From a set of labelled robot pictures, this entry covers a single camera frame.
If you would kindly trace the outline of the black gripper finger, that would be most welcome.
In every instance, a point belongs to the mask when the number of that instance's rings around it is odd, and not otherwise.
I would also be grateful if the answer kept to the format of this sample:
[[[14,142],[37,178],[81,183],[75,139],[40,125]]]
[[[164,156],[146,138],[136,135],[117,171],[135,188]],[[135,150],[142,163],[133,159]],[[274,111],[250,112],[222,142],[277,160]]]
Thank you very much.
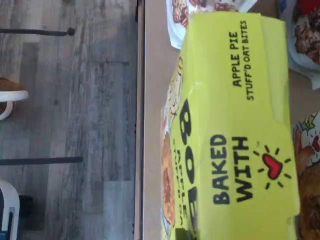
[[[198,222],[191,224],[190,229],[185,229],[182,226],[175,228],[176,240],[197,240],[198,239]]]

